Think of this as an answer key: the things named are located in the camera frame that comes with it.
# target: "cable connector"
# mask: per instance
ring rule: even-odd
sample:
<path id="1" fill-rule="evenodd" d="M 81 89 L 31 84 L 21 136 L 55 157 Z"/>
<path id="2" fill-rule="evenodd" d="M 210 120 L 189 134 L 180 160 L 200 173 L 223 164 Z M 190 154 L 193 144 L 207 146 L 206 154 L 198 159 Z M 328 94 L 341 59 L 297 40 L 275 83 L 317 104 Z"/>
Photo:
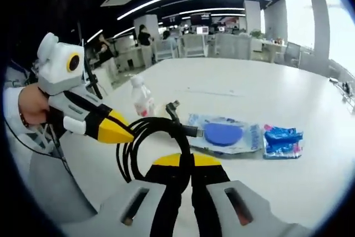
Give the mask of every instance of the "cable connector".
<path id="1" fill-rule="evenodd" d="M 184 131 L 186 136 L 190 137 L 203 137 L 204 136 L 204 131 L 199 129 L 198 127 L 195 126 L 187 126 L 187 125 L 182 125 L 180 123 L 180 119 L 178 117 L 178 114 L 176 113 L 177 107 L 180 105 L 180 102 L 178 100 L 175 100 L 174 102 L 170 102 L 165 106 L 166 112 L 171 116 L 171 120 L 174 123 L 180 124 Z"/>

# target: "plastic bottle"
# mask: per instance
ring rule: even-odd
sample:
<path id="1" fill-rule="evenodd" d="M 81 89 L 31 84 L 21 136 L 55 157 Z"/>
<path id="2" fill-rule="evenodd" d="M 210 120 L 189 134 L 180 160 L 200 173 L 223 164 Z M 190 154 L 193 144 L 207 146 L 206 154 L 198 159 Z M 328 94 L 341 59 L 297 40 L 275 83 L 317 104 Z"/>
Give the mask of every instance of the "plastic bottle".
<path id="1" fill-rule="evenodd" d="M 154 116 L 154 98 L 151 91 L 145 86 L 142 76 L 133 76 L 131 84 L 133 86 L 132 99 L 137 114 L 141 117 Z"/>

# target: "human hand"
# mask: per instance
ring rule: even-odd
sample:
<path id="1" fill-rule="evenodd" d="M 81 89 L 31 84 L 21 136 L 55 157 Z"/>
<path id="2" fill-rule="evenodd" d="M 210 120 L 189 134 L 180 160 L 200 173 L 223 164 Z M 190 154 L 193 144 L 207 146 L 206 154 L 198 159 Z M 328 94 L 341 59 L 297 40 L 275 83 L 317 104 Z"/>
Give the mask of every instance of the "human hand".
<path id="1" fill-rule="evenodd" d="M 104 37 L 103 34 L 100 34 L 100 36 L 99 36 L 99 41 L 105 42 L 105 37 Z"/>
<path id="2" fill-rule="evenodd" d="M 18 108 L 29 125 L 40 125 L 46 121 L 48 99 L 39 90 L 37 83 L 22 89 L 18 97 Z"/>

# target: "blue packaged item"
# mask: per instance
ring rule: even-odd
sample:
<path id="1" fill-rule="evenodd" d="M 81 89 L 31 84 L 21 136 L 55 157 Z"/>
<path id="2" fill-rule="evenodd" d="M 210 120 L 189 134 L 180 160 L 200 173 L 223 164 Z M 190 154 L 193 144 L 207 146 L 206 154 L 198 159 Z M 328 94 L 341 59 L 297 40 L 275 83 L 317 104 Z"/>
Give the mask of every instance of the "blue packaged item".
<path id="1" fill-rule="evenodd" d="M 302 140 L 303 133 L 296 132 L 295 128 L 285 129 L 272 127 L 265 132 L 265 138 L 269 144 L 297 143 Z"/>
<path id="2" fill-rule="evenodd" d="M 263 146 L 263 130 L 232 118 L 190 114 L 187 125 L 204 130 L 203 137 L 188 137 L 192 147 L 217 155 L 255 152 Z"/>
<path id="3" fill-rule="evenodd" d="M 300 141 L 303 133 L 295 128 L 285 129 L 264 125 L 265 159 L 294 159 L 302 155 Z"/>

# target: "white sleeve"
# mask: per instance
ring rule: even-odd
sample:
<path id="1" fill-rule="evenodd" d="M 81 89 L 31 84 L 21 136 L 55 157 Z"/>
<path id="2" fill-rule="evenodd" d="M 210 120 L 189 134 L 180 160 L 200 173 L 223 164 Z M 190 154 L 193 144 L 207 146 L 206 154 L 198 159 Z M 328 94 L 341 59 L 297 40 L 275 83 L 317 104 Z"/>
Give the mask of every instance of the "white sleeve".
<path id="1" fill-rule="evenodd" d="M 3 92 L 4 117 L 16 135 L 33 132 L 23 125 L 20 118 L 18 97 L 23 88 L 24 87 L 7 88 Z"/>

